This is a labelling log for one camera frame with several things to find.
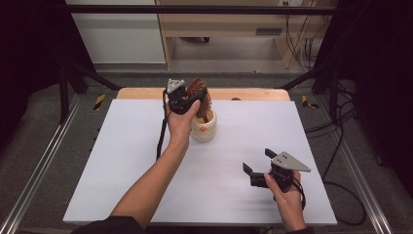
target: power outlet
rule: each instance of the power outlet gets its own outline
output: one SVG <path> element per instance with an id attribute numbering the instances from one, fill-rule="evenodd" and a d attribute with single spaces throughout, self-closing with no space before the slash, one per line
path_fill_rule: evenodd
<path id="1" fill-rule="evenodd" d="M 301 7 L 303 0 L 279 0 L 279 7 Z"/>

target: black curtain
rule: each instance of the black curtain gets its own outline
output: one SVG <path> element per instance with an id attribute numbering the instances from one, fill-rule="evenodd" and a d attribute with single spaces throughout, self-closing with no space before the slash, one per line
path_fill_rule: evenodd
<path id="1" fill-rule="evenodd" d="M 71 14 L 40 10 L 49 3 L 65 4 L 64 0 L 0 3 L 0 149 L 24 114 L 29 96 L 58 83 L 63 62 L 74 59 L 95 72 Z M 68 75 L 78 86 L 86 86 L 82 74 Z"/>
<path id="2" fill-rule="evenodd" d="M 354 1 L 340 1 L 351 5 Z M 333 21 L 320 48 L 327 58 L 349 21 Z M 358 114 L 377 153 L 394 168 L 413 196 L 413 1 L 371 0 L 351 27 L 335 67 L 340 79 L 354 80 Z"/>

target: table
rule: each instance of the table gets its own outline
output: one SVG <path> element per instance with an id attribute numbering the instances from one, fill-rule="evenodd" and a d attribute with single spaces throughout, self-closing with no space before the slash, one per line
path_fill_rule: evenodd
<path id="1" fill-rule="evenodd" d="M 135 180 L 155 162 L 163 119 L 162 90 L 125 88 L 112 101 L 63 221 L 86 224 L 106 218 Z M 242 166 L 245 162 L 255 172 L 268 171 L 266 147 L 276 153 L 287 151 L 312 169 L 302 173 L 306 222 L 336 224 L 295 103 L 289 101 L 288 93 L 266 89 L 209 92 L 218 116 L 217 134 L 206 143 L 190 139 L 185 159 L 151 225 L 281 223 L 271 191 L 251 187 Z M 166 133 L 164 142 L 168 141 Z"/>

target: black sleeve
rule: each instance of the black sleeve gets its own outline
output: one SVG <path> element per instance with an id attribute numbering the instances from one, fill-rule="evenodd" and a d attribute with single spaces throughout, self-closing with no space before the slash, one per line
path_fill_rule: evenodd
<path id="1" fill-rule="evenodd" d="M 94 221 L 79 227 L 71 234 L 144 234 L 145 231 L 131 216 L 110 216 L 105 220 Z"/>
<path id="2" fill-rule="evenodd" d="M 298 231 L 286 232 L 286 234 L 314 234 L 313 227 L 307 227 Z"/>

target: yellow black tape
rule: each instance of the yellow black tape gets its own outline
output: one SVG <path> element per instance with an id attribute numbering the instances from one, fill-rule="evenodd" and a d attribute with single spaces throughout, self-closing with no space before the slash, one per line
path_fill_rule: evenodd
<path id="1" fill-rule="evenodd" d="M 103 103 L 105 95 L 99 95 L 99 97 L 97 97 L 96 102 L 94 103 L 94 110 L 99 110 L 100 106 Z"/>
<path id="2" fill-rule="evenodd" d="M 304 107 L 312 107 L 314 109 L 318 109 L 319 106 L 317 104 L 309 104 L 309 102 L 307 101 L 307 97 L 306 96 L 302 96 L 303 99 L 303 106 Z"/>

